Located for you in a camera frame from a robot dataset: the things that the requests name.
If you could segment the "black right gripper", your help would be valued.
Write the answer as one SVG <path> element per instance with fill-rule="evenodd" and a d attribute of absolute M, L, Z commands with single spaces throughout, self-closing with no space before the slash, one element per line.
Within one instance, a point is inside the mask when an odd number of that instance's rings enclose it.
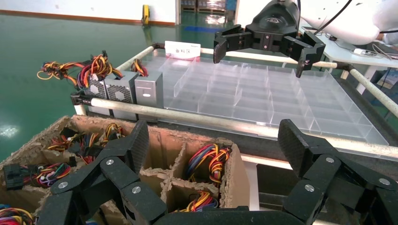
<path fill-rule="evenodd" d="M 244 28 L 240 24 L 217 31 L 214 35 L 214 64 L 226 52 L 247 48 L 281 52 L 295 60 L 296 77 L 321 60 L 326 45 L 312 32 L 296 38 L 299 28 L 299 7 L 292 0 L 272 0 Z"/>

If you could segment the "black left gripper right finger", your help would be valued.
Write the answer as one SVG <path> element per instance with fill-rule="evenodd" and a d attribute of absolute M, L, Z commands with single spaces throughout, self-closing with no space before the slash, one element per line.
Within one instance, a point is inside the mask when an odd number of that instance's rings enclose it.
<path fill-rule="evenodd" d="M 303 225 L 312 224 L 327 200 L 360 215 L 362 225 L 398 222 L 398 184 L 392 178 L 344 157 L 326 139 L 304 134 L 283 119 L 278 143 L 299 182 L 283 211 Z"/>

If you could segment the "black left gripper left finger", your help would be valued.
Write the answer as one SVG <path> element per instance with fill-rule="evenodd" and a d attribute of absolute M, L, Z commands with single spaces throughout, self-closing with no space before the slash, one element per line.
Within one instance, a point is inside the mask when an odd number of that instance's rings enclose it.
<path fill-rule="evenodd" d="M 37 223 L 84 225 L 101 205 L 114 201 L 131 224 L 155 224 L 167 207 L 139 177 L 148 150 L 148 126 L 140 120 L 129 135 L 109 141 L 94 162 L 54 183 Z"/>

